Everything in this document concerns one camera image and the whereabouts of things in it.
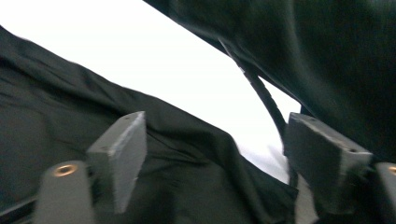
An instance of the metal bracket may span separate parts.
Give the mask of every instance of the metal bracket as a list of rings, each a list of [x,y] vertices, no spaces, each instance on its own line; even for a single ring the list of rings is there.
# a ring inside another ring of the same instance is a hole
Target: metal bracket
[[[369,169],[372,153],[320,120],[290,113],[285,154],[325,212],[354,211],[353,189]]]

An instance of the dark green fabric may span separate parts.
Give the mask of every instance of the dark green fabric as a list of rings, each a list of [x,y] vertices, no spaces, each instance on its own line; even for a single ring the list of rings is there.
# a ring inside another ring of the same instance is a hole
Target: dark green fabric
[[[288,223],[296,190],[241,157],[230,135],[0,28],[3,203],[36,194],[50,166],[84,161],[90,144],[136,111],[146,111],[147,159],[127,213],[97,221]]]

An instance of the wrinkled fabric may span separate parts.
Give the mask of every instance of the wrinkled fabric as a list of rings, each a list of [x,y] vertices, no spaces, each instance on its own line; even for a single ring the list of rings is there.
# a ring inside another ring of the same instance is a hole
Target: wrinkled fabric
[[[396,2],[146,0],[245,71],[396,162]]]
[[[52,165],[85,161],[113,122],[136,111],[146,111],[148,156],[127,212],[97,213],[98,222],[290,223],[296,190],[241,157],[226,132],[2,27],[0,207],[35,195]]]

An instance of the copper rivet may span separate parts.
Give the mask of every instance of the copper rivet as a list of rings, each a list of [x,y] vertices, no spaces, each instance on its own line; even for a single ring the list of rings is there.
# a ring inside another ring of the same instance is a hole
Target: copper rivet
[[[75,164],[68,164],[68,165],[60,166],[55,169],[55,171],[53,172],[53,175],[55,175],[56,177],[71,175],[77,170],[77,168],[78,167]]]
[[[396,175],[396,166],[390,166],[390,167],[389,167],[389,170],[390,170],[394,175]]]

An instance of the canvas cover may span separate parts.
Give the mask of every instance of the canvas cover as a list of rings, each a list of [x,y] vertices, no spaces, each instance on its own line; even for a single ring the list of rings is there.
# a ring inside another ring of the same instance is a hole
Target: canvas cover
[[[278,86],[377,161],[396,162],[396,2],[146,2],[227,49],[243,70]]]
[[[99,223],[290,223],[296,189],[246,161],[230,135],[0,28],[0,207],[37,193],[119,117],[146,111],[148,156],[127,212]]]

